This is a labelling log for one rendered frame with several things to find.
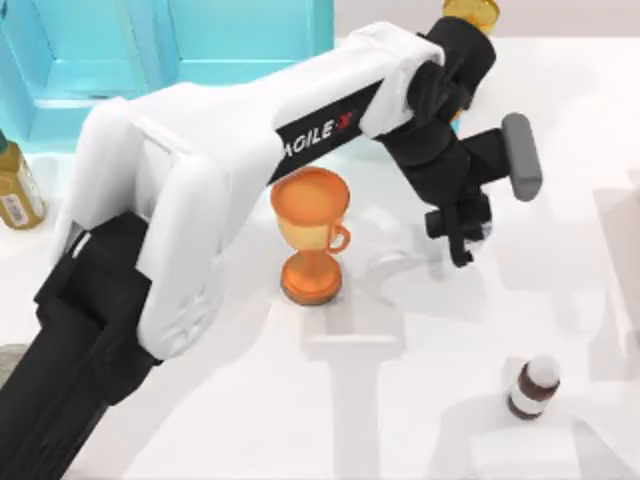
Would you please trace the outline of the orange trophy cup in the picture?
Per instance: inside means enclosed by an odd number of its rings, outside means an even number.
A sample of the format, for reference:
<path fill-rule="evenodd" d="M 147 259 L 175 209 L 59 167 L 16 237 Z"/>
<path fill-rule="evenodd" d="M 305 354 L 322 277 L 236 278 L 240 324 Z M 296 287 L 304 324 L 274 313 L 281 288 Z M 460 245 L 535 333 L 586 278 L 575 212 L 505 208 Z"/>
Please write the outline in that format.
<path fill-rule="evenodd" d="M 351 240 L 344 226 L 350 204 L 346 182 L 330 170 L 305 167 L 278 181 L 270 201 L 280 233 L 295 250 L 281 268 L 282 290 L 303 306 L 331 301 L 342 287 L 335 256 Z"/>

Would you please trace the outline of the golden trophy cup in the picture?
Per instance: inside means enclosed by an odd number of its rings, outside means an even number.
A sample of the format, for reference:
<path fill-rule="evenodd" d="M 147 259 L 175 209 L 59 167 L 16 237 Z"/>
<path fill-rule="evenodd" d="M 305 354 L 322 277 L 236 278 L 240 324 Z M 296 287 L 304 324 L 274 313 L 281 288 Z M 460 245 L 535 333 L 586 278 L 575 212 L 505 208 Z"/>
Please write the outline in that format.
<path fill-rule="evenodd" d="M 444 16 L 461 18 L 490 35 L 500 16 L 496 0 L 444 0 Z"/>

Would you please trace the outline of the yellow-brown bottle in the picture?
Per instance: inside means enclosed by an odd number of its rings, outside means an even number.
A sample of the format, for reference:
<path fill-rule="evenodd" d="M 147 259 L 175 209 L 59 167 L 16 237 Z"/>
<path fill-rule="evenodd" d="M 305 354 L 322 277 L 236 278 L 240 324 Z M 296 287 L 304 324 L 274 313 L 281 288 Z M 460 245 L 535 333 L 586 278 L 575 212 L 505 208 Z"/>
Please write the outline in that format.
<path fill-rule="evenodd" d="M 0 218 L 14 230 L 41 224 L 45 203 L 19 145 L 0 129 Z"/>

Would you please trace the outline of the light blue rack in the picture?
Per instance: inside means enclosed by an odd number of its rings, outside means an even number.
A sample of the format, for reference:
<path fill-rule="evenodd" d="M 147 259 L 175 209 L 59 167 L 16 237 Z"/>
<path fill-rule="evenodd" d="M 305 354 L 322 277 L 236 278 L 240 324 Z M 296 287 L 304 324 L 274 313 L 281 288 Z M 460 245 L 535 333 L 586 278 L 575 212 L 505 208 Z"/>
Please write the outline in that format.
<path fill-rule="evenodd" d="M 101 101 L 246 82 L 333 43 L 334 0 L 0 0 L 0 129 L 65 150 Z"/>

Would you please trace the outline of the brown bottle with white cap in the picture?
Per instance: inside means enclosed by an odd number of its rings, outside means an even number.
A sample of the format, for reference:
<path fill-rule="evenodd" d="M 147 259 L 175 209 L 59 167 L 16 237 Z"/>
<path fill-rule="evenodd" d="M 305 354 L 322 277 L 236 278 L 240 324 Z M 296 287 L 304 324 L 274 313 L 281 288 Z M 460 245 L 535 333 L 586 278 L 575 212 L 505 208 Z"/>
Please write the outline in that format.
<path fill-rule="evenodd" d="M 560 384 L 558 361 L 550 355 L 536 356 L 522 366 L 507 393 L 507 407 L 520 419 L 535 420 L 544 413 Z"/>

